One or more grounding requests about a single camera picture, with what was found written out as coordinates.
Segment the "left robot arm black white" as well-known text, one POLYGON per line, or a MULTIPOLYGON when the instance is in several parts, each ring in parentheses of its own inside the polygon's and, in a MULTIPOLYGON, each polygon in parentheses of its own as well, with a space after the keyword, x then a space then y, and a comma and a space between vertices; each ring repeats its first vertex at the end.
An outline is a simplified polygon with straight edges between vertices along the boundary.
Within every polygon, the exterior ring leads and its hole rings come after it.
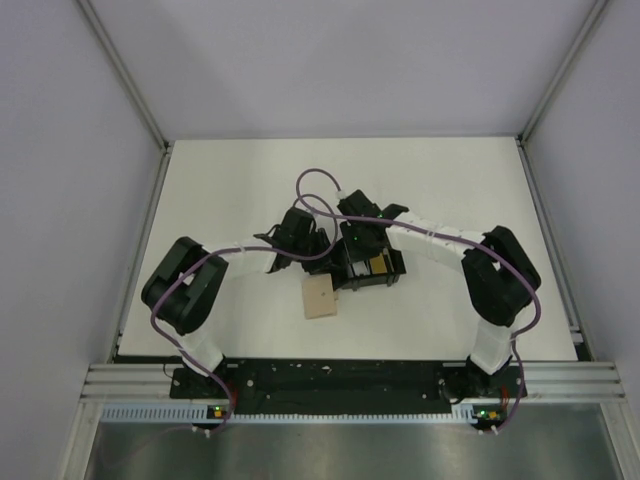
POLYGON ((227 281, 252 274, 272 274, 292 262, 327 258, 340 230, 329 237, 314 216, 291 207, 267 233, 208 251, 194 239, 178 238, 144 284, 141 300, 151 310, 152 328, 170 342, 194 372, 192 384, 205 396, 226 387, 218 366, 224 354, 205 338, 214 302, 227 281))

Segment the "black card holder box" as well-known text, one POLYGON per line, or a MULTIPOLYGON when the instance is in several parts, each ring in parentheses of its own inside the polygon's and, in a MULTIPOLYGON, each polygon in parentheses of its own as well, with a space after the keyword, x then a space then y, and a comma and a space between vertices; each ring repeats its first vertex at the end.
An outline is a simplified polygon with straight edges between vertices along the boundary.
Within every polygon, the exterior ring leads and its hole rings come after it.
POLYGON ((378 256, 354 262, 347 253, 341 253, 338 268, 331 274, 335 290, 357 291, 365 287, 390 287, 406 274, 402 254, 385 248, 378 256))

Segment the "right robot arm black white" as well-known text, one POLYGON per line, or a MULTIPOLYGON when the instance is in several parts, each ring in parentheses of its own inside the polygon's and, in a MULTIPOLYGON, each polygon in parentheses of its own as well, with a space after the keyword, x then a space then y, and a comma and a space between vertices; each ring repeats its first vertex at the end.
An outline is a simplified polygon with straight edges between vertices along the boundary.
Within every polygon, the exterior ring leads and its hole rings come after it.
POLYGON ((412 253, 464 277, 479 322, 465 372, 445 381, 455 398, 487 396, 504 380, 512 358, 514 323, 532 302, 541 278, 511 230, 465 231, 428 221, 409 208, 382 209, 360 190, 339 194, 346 258, 367 262, 384 252, 412 253))

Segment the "beige card stack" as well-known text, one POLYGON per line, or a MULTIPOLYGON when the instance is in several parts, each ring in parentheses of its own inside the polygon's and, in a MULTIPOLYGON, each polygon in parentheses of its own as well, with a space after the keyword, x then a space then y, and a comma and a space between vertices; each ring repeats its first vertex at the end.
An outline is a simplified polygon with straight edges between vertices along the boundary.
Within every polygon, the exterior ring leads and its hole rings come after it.
POLYGON ((302 302, 304 316, 315 320, 336 316, 338 294, 333 288, 330 274, 309 276, 302 282, 302 302))

